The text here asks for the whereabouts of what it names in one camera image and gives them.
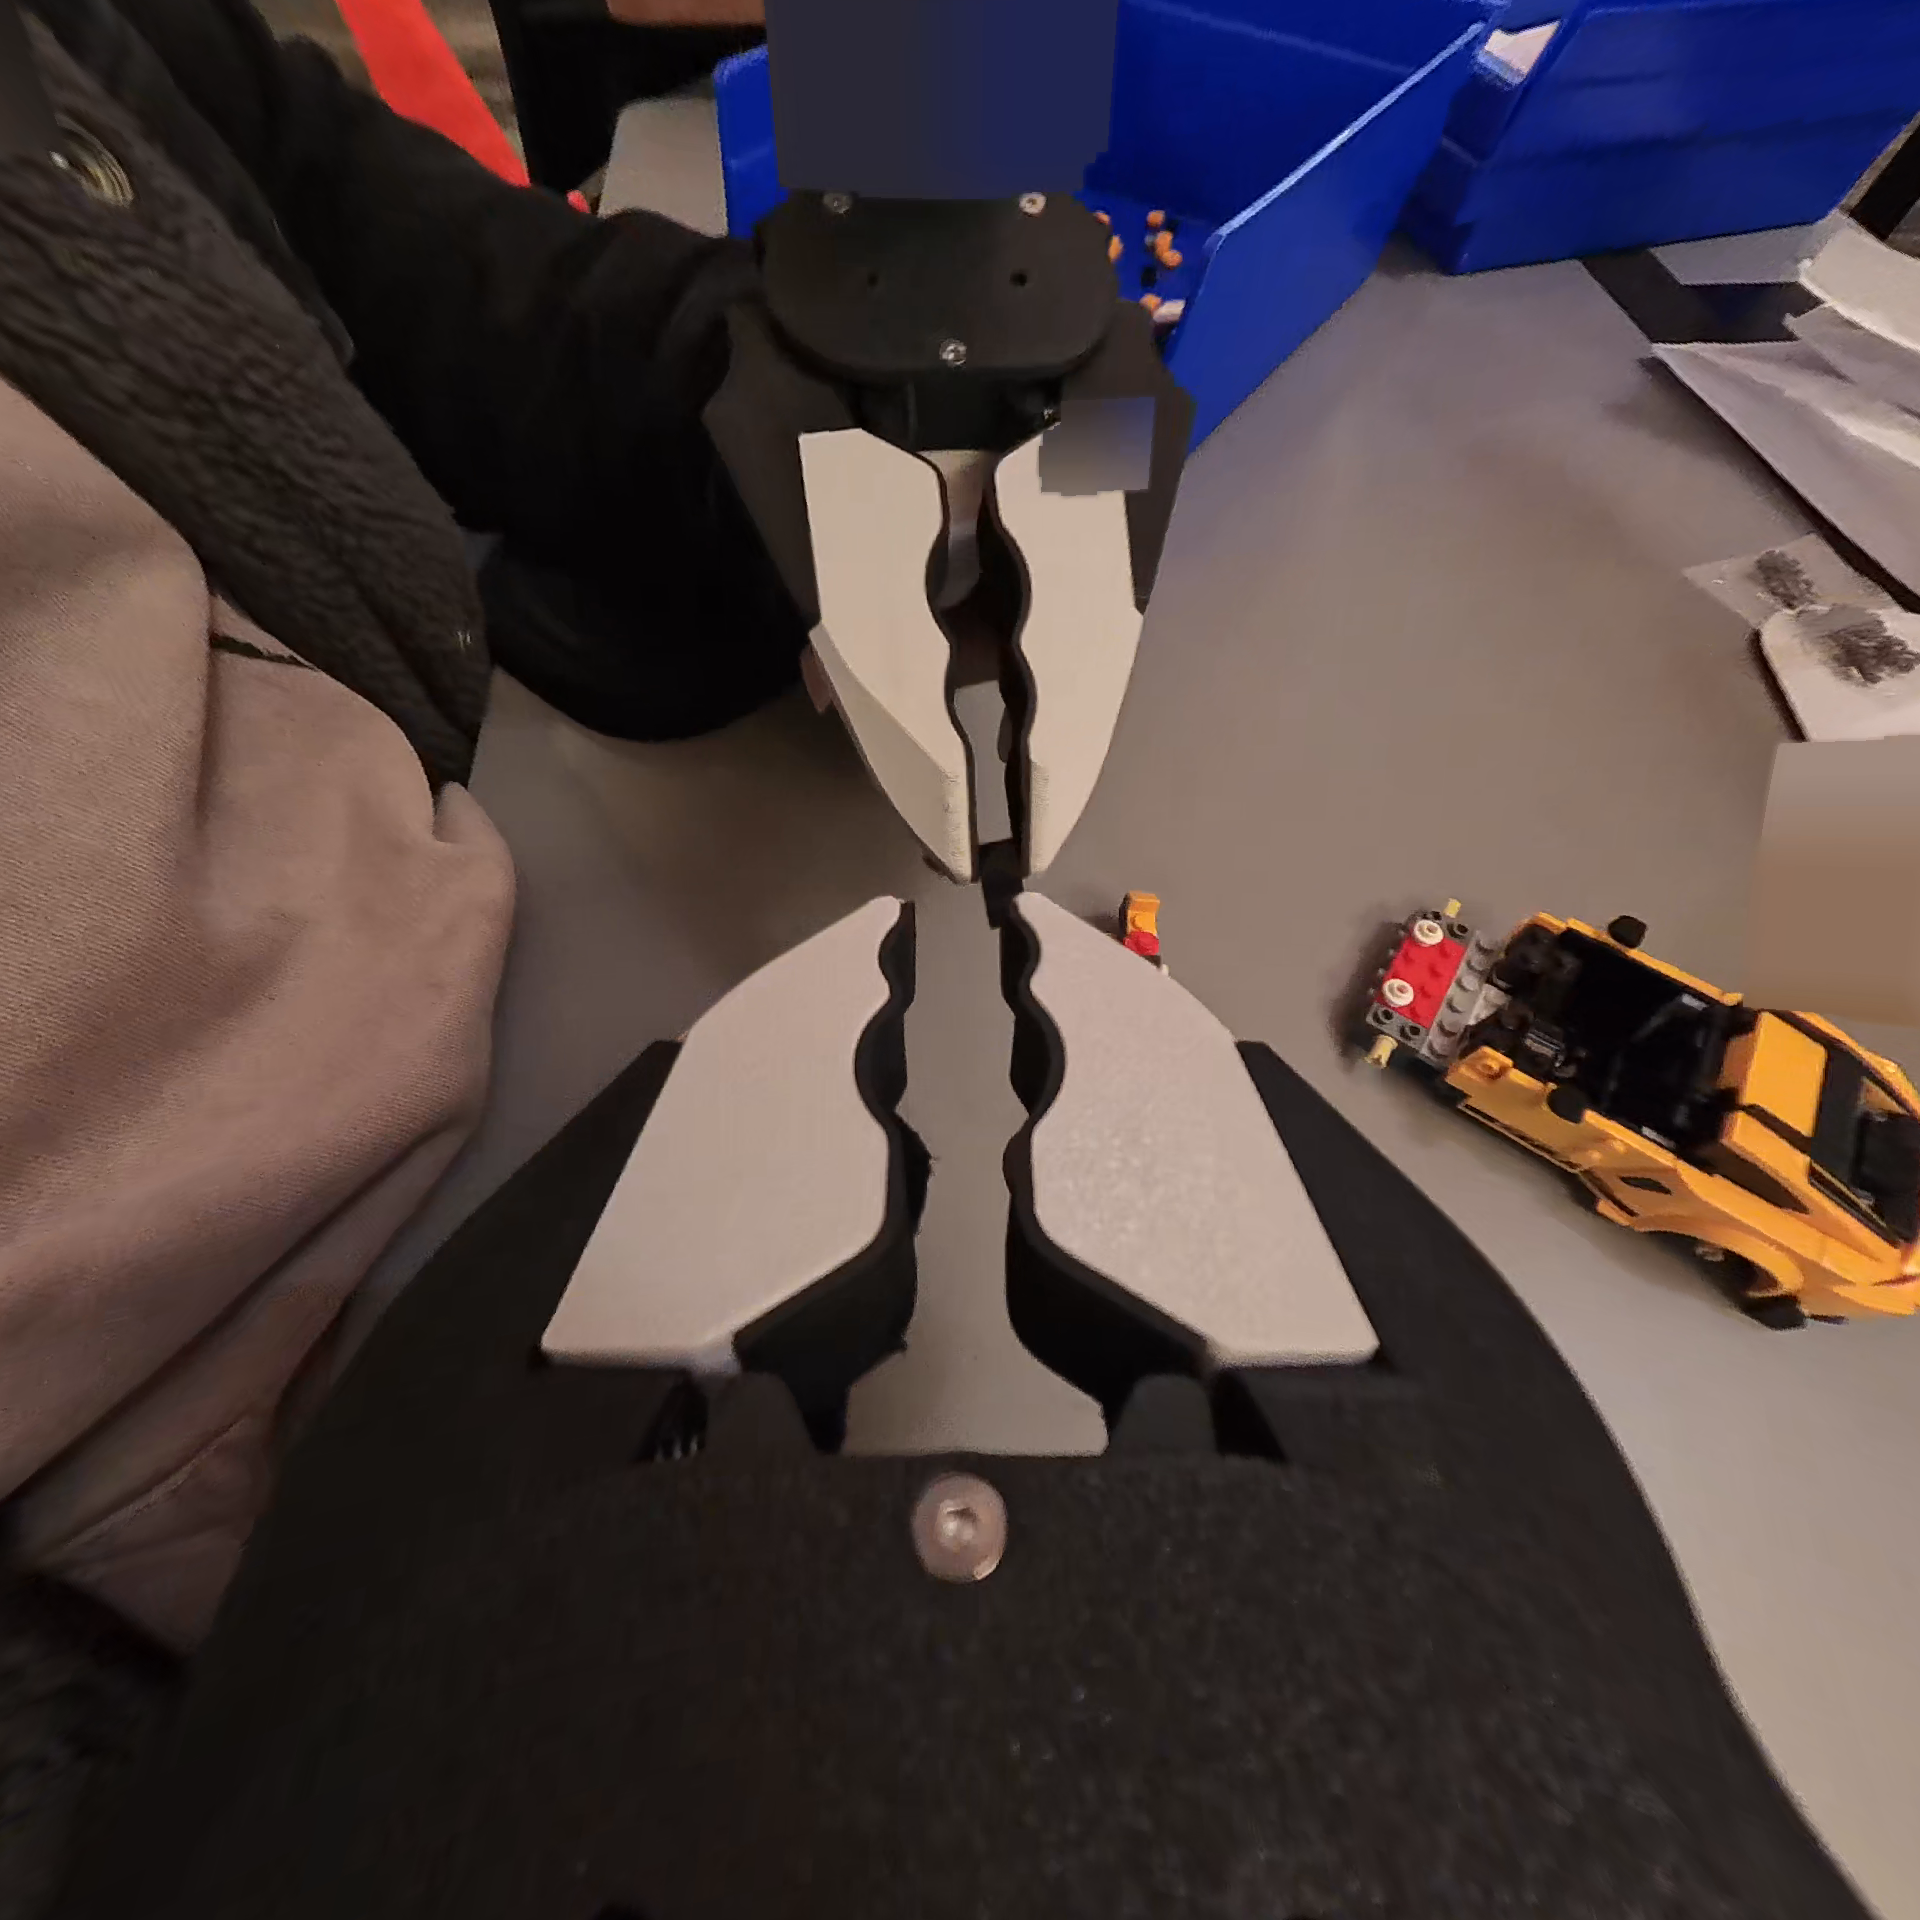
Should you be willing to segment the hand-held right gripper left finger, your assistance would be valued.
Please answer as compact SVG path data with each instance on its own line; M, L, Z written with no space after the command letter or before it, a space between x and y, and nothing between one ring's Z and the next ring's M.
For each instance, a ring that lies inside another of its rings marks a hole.
M551 1362L850 1387L917 1299L900 1125L917 918L882 895L683 1035L541 1333Z

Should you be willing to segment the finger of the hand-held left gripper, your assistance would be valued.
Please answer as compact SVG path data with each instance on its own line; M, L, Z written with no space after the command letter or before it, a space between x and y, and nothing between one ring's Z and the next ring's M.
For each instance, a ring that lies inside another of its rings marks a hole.
M950 643L928 593L946 548L937 466L866 432L798 442L814 552L814 652L876 785L925 851L976 878L969 754L949 703Z
M1096 470L1042 432L996 461L978 515L978 829L1009 883L1064 851L1138 661L1127 496Z

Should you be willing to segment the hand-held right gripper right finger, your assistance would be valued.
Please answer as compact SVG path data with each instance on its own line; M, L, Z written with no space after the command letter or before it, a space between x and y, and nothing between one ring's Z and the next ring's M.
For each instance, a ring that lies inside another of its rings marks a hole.
M1354 1366L1379 1333L1228 1028L1043 895L1001 923L1006 1306L1071 1387Z

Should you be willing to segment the orange lego car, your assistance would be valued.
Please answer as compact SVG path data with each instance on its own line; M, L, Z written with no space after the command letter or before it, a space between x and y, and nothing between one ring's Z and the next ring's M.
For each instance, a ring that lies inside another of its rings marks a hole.
M1692 1250L1752 1320L1918 1310L1918 1094L1891 1057L1655 956L1645 922L1460 902L1408 914L1356 1051L1553 1164L1593 1211Z

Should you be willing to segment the loose small lego pieces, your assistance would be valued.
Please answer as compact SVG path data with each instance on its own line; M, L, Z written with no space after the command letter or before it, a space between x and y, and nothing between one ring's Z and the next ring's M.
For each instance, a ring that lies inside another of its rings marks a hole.
M1202 266L1185 223L1164 208L1132 202L1090 205L1090 212L1103 227L1120 296L1147 313L1159 341L1169 341L1185 318Z

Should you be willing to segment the blue bin with lego pieces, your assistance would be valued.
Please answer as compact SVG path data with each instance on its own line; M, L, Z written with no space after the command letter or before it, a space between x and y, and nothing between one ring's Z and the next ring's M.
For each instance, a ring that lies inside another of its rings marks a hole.
M714 71L731 233L797 194L1164 208L1159 341L1199 444L1379 261L1488 30L1475 3L765 3Z

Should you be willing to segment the red plastic bin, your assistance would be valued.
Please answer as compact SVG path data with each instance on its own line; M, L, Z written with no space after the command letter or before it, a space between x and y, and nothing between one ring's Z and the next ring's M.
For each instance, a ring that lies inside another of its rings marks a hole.
M509 132L480 94L425 2L335 2L374 94L408 122L439 132L499 178L531 185Z

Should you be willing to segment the person's black fleece jacket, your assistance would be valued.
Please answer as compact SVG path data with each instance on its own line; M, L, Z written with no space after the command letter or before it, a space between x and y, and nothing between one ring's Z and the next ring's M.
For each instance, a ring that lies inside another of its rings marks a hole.
M211 584L468 781L468 546L242 148L115 3L4 3L3 370Z

